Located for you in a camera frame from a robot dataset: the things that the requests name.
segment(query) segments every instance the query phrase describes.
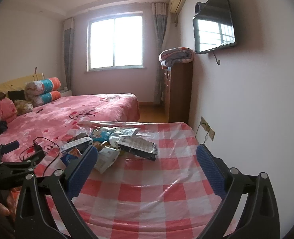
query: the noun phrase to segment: window sill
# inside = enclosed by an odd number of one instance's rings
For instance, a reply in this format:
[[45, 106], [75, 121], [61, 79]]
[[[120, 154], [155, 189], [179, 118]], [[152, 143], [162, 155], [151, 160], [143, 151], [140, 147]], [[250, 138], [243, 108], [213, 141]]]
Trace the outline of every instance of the window sill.
[[115, 70], [115, 69], [135, 69], [135, 68], [145, 68], [144, 66], [121, 66], [121, 67], [102, 67], [102, 68], [91, 68], [86, 72], [95, 72], [103, 70]]

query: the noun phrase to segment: window frame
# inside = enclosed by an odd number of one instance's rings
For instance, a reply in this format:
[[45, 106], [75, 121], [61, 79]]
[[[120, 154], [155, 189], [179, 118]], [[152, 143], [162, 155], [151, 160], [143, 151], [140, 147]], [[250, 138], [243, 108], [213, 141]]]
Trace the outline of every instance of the window frame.
[[[123, 17], [133, 17], [133, 16], [141, 16], [142, 17], [142, 64], [139, 66], [115, 66], [115, 50], [114, 50], [114, 57], [113, 57], [113, 64], [112, 67], [100, 67], [100, 68], [91, 68], [91, 26], [94, 22], [116, 19], [116, 18], [123, 18]], [[131, 69], [131, 68], [144, 68], [143, 63], [143, 51], [144, 51], [144, 15], [143, 12], [126, 12], [126, 13], [119, 13], [119, 14], [112, 14], [103, 17], [97, 17], [91, 19], [88, 23], [88, 35], [87, 35], [87, 72], [91, 71], [102, 71], [102, 70], [112, 70], [112, 69]]]

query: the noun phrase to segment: pink pillow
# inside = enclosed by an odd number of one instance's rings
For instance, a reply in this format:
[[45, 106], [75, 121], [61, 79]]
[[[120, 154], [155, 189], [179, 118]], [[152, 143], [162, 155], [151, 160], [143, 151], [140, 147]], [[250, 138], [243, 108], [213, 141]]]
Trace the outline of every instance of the pink pillow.
[[12, 100], [5, 98], [0, 101], [0, 120], [10, 123], [17, 117], [17, 109]]

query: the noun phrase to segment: pillow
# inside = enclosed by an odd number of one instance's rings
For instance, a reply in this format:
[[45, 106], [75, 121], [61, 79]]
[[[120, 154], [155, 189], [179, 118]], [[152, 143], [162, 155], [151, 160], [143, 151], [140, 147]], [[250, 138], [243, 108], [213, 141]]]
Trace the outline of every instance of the pillow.
[[17, 109], [13, 102], [5, 98], [0, 101], [0, 120], [7, 123], [12, 122], [17, 117]]
[[33, 111], [32, 102], [24, 101], [24, 100], [15, 100], [14, 105], [17, 108], [17, 115], [26, 114]]

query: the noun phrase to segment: packaging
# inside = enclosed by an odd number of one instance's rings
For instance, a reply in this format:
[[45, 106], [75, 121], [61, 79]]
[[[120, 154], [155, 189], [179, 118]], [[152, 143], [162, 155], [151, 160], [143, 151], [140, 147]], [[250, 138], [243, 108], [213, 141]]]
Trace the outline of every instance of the packaging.
[[123, 136], [117, 141], [118, 145], [123, 145], [149, 154], [158, 154], [156, 144], [142, 138]]
[[100, 131], [107, 131], [110, 133], [113, 133], [115, 131], [118, 131], [120, 128], [119, 127], [101, 127]]
[[64, 144], [61, 147], [61, 152], [65, 154], [74, 147], [77, 147], [80, 152], [83, 152], [91, 144], [93, 144], [93, 141], [90, 137], [83, 137], [83, 138]]
[[109, 143], [113, 148], [118, 148], [117, 141], [121, 137], [131, 137], [135, 136], [140, 128], [124, 128], [114, 131], [109, 137]]
[[73, 148], [67, 154], [61, 157], [61, 161], [64, 163], [65, 166], [68, 166], [72, 160], [76, 160], [80, 158], [82, 155], [77, 148]]
[[88, 134], [86, 134], [86, 133], [83, 132], [83, 133], [80, 133], [77, 136], [72, 137], [71, 139], [67, 140], [67, 143], [73, 142], [75, 140], [78, 140], [78, 139], [81, 139], [81, 138], [84, 138], [84, 137], [88, 137], [88, 136], [89, 136]]
[[109, 140], [110, 132], [94, 130], [89, 136], [94, 142], [104, 142]]
[[105, 172], [117, 159], [121, 151], [118, 149], [104, 147], [98, 152], [98, 159], [94, 169], [98, 170], [100, 174]]

